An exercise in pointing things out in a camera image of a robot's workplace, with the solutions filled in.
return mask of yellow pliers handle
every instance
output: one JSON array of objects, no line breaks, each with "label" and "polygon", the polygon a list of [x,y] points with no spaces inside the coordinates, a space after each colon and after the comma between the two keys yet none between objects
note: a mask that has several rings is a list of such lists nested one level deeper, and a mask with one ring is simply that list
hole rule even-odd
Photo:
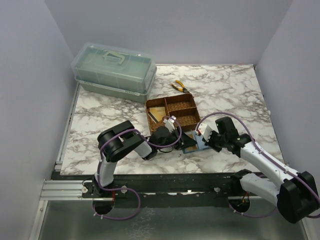
[{"label": "yellow pliers handle", "polygon": [[174,85],[173,83],[171,83],[171,86],[172,86],[175,90],[177,90],[177,91],[179,91],[179,92],[183,92],[183,93],[185,93],[185,94],[188,94],[188,93],[189,93],[189,91],[185,88],[185,85],[184,85],[182,82],[180,82],[179,80],[175,80],[175,82],[182,87],[182,88],[177,87],[176,85]]}]

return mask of wooden tray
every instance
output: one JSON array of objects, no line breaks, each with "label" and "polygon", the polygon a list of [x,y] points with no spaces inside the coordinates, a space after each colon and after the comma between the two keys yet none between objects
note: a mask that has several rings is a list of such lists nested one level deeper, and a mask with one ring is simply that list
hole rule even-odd
[{"label": "wooden tray", "polygon": [[155,123],[148,115],[149,108],[155,107],[164,107],[167,116],[175,116],[184,132],[195,130],[197,123],[200,121],[195,100],[189,93],[150,99],[146,101],[145,109],[151,134],[156,131],[158,127],[165,125],[163,121]]}]

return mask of metal bracket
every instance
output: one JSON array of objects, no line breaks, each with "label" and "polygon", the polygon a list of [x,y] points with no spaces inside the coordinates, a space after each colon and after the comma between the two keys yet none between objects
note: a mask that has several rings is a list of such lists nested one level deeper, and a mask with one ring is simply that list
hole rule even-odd
[{"label": "metal bracket", "polygon": [[67,122],[66,122],[66,125],[65,125],[65,128],[64,128],[63,137],[62,137],[61,145],[60,145],[60,148],[59,148],[58,156],[57,156],[57,159],[55,161],[57,165],[58,164],[62,165],[62,162],[64,160],[64,155],[65,155],[65,150],[66,150],[66,147],[67,147],[67,141],[68,141],[68,138],[69,138],[70,128],[71,128],[71,124],[72,124],[72,121],[73,121],[73,118],[74,118],[74,113],[75,113],[76,105],[77,105],[77,101],[78,101],[79,90],[80,90],[80,85],[79,85],[79,83],[77,83],[77,85],[75,87],[74,96],[73,96],[73,99],[72,99],[72,102],[71,102],[71,107],[70,107],[70,112],[69,112],[69,115],[68,115],[68,119],[67,119]]},{"label": "metal bracket", "polygon": [[[107,188],[113,188],[113,184],[109,184]],[[82,191],[82,197],[84,199],[100,199],[100,198],[112,198],[111,191],[103,191],[99,189],[97,182],[93,182],[92,180],[86,180],[83,183],[83,188],[85,189]]]},{"label": "metal bracket", "polygon": [[81,180],[46,180],[43,183],[40,200],[41,201],[112,201],[112,197],[83,198]]},{"label": "metal bracket", "polygon": [[32,225],[29,240],[37,240],[40,236],[42,224],[44,222],[48,201],[39,201],[38,209],[36,210],[35,219]]}]

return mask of green plastic container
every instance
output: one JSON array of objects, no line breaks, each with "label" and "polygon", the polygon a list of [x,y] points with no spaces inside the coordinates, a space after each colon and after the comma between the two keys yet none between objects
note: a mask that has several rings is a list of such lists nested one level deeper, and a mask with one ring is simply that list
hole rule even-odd
[{"label": "green plastic container", "polygon": [[85,90],[140,103],[148,100],[157,72],[145,54],[90,42],[71,66]]}]

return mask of metal floor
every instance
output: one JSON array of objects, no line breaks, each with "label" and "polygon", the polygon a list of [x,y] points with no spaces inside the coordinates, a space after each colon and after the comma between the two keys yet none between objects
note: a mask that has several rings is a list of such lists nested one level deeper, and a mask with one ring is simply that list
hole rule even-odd
[{"label": "metal floor", "polygon": [[[49,201],[40,240],[306,240],[303,225],[286,222],[276,213],[266,218],[247,218],[221,207],[142,208],[134,218],[114,221],[93,216],[91,201]],[[273,207],[252,200],[252,214]],[[114,209],[113,217],[134,211]]]}]

